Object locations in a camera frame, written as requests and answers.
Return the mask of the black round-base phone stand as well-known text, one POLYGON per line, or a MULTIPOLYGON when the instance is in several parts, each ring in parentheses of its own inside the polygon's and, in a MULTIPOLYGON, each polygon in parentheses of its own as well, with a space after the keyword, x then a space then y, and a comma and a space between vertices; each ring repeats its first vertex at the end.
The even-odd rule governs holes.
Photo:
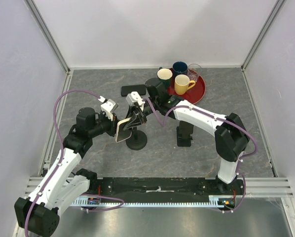
POLYGON ((135 151, 143 149, 148 142, 147 135, 143 131, 138 130, 138 127, 138 125, 135 125, 126 128, 131 131, 130 137, 126 139, 126 145, 128 148, 135 151))

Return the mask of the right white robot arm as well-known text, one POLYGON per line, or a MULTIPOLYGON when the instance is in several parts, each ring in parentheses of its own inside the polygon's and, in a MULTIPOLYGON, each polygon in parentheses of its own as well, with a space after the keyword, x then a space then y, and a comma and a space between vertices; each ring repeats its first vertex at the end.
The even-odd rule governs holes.
POLYGON ((189 129, 198 127, 212 135, 221 158, 216 190, 225 195, 233 189, 239 159, 246 157, 244 151, 248 142, 253 141, 237 114, 226 116, 202 109, 178 95, 169 94, 157 78, 149 79, 145 84, 123 86, 121 96, 129 104, 127 128, 145 123, 150 114, 162 114, 164 119, 157 118, 161 125, 165 125, 167 118, 172 118, 189 129))

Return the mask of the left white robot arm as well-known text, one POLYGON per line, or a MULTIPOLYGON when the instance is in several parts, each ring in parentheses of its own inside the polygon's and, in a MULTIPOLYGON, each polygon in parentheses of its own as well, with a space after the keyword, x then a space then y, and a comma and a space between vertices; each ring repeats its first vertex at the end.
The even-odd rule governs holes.
POLYGON ((15 214, 19 227, 42 237, 55 232, 61 215, 84 192, 93 194, 98 182, 85 175, 77 174, 66 184, 72 170, 80 163, 93 145, 93 138, 104 133, 114 136, 117 117, 106 112, 95 112, 82 108, 76 123, 64 138, 59 154, 39 185, 27 198, 15 202, 15 214))

